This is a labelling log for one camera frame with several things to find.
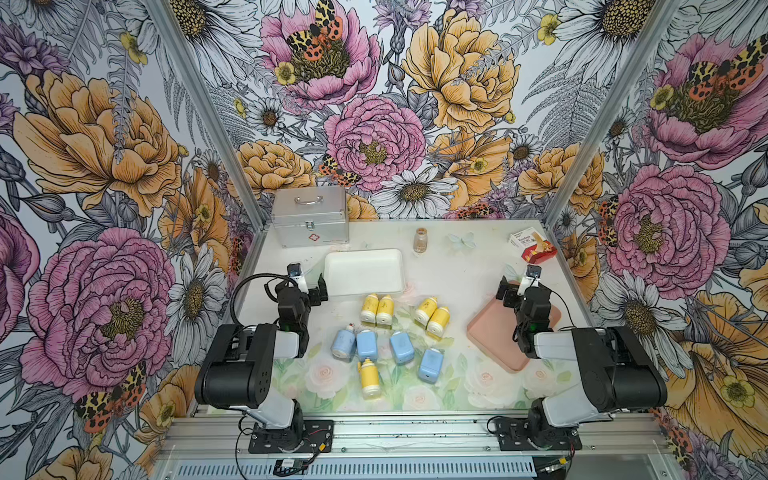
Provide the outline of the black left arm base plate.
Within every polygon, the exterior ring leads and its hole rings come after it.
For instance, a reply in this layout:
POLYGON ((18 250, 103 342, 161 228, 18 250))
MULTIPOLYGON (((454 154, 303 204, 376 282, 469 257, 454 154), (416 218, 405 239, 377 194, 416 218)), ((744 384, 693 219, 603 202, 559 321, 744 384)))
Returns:
POLYGON ((295 424, 281 430, 257 428, 250 436, 248 452, 250 454, 330 452, 334 427, 333 420, 320 419, 305 420, 302 426, 295 424))

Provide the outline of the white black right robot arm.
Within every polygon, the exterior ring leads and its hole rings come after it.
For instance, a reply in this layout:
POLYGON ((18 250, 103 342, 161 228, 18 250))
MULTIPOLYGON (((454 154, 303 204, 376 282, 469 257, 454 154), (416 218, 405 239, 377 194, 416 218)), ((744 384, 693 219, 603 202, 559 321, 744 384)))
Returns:
POLYGON ((550 327, 552 291, 502 279, 496 298, 515 313, 512 339, 530 359, 571 361, 579 383, 532 401, 524 417, 495 417, 502 450, 565 450, 581 447, 578 427, 608 421, 617 411, 664 405, 668 391, 658 367, 631 328, 550 327))

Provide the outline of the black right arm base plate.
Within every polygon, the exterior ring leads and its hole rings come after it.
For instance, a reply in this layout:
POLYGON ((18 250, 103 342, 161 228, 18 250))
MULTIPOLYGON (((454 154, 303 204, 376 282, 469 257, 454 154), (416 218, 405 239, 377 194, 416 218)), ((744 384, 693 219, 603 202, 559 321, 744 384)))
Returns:
POLYGON ((521 417, 494 416, 486 428, 496 437, 501 451, 566 451, 582 449, 576 428, 536 424, 521 417))

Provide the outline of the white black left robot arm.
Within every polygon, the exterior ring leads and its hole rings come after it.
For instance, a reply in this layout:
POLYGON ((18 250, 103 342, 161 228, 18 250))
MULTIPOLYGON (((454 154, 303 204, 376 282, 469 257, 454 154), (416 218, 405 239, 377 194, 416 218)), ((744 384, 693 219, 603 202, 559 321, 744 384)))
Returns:
POLYGON ((277 359, 305 355, 311 308, 328 300, 329 294, 323 277, 304 291, 289 275, 256 273, 235 287, 232 298, 254 280, 265 282, 267 297, 277 306, 277 318, 247 326, 231 309, 231 322, 217 329, 200 367, 195 400, 252 419, 258 453, 269 448, 296 451, 307 437, 303 412, 298 401, 272 386, 273 366, 277 359))

